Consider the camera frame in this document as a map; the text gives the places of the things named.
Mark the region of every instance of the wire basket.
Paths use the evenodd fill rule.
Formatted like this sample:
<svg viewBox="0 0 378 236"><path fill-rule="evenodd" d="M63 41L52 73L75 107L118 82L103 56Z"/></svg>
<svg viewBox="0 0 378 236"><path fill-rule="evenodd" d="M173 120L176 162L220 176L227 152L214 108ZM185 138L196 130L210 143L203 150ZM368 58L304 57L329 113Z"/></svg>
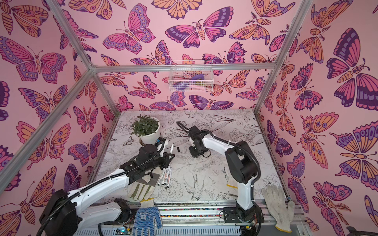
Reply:
<svg viewBox="0 0 378 236"><path fill-rule="evenodd" d="M185 66L182 65L183 62L183 60L171 61L168 78L170 91L212 92L214 85L212 61L191 60L192 64Z"/></svg>

